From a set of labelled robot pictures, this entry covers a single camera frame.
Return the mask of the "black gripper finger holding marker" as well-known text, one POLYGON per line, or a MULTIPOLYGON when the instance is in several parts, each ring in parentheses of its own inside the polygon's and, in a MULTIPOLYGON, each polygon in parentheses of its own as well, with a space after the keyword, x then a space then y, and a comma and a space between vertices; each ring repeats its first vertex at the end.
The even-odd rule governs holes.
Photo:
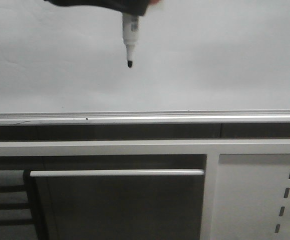
POLYGON ((100 7, 133 16, 144 16, 150 5, 149 0, 49 0, 48 2, 59 7, 100 7))

